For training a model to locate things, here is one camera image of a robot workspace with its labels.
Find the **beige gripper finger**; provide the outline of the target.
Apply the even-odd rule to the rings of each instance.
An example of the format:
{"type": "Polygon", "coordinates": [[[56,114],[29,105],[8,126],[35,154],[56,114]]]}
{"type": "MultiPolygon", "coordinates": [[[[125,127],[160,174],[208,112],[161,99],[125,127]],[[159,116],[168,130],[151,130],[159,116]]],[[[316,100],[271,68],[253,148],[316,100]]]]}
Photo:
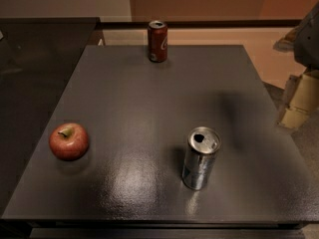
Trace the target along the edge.
{"type": "Polygon", "coordinates": [[[300,128],[318,108],[319,71],[307,69],[300,76],[291,75],[284,89],[278,124],[300,128]]]}

